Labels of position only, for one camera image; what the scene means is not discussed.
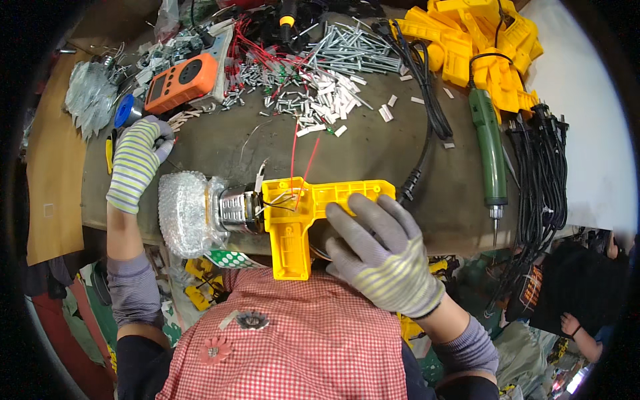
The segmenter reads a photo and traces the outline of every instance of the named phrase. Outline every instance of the digital display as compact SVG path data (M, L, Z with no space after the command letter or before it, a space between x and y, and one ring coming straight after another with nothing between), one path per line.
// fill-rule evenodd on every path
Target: digital display
M153 100L156 100L158 97L160 97L160 95L162 94L162 89L164 87L165 79L166 79L166 74L156 79L154 83L154 87L151 92L151 98L148 100L148 102L152 102Z

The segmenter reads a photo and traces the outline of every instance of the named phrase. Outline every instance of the white wall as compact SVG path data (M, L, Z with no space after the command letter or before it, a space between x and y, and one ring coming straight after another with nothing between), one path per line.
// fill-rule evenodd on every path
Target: white wall
M529 69L567 133L569 224L636 231L636 166L618 94L596 49L558 0L531 0L520 14L538 25L545 53Z

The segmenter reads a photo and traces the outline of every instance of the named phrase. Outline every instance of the work glove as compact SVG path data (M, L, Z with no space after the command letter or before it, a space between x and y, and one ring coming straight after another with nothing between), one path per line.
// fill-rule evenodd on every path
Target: work glove
M429 272L422 231L411 214L387 195L374 203L355 193L348 205L367 228L338 204L327 205L328 221L348 244L336 238L327 240L333 261L327 272L351 284L383 310L414 319L427 316L439 306L445 288Z
M138 213L138 202L158 167L171 152L175 135L168 123L150 115L126 128L116 145L107 201L129 214Z

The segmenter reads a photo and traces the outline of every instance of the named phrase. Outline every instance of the green screwdriver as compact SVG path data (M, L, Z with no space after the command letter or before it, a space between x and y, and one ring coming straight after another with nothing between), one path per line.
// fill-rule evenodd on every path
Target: green screwdriver
M476 88L473 79L469 80L469 84L471 86L469 106L482 157L484 205L489 208L489 217L493 220L493 247L495 247L500 219L504 213L504 206L508 203L500 127L489 92Z

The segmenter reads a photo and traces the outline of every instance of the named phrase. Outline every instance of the green dotted bag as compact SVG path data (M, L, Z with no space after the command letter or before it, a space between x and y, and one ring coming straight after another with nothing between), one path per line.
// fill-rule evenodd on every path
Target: green dotted bag
M244 253L228 252L226 250L209 250L204 256L220 268L268 268L265 265L251 260Z

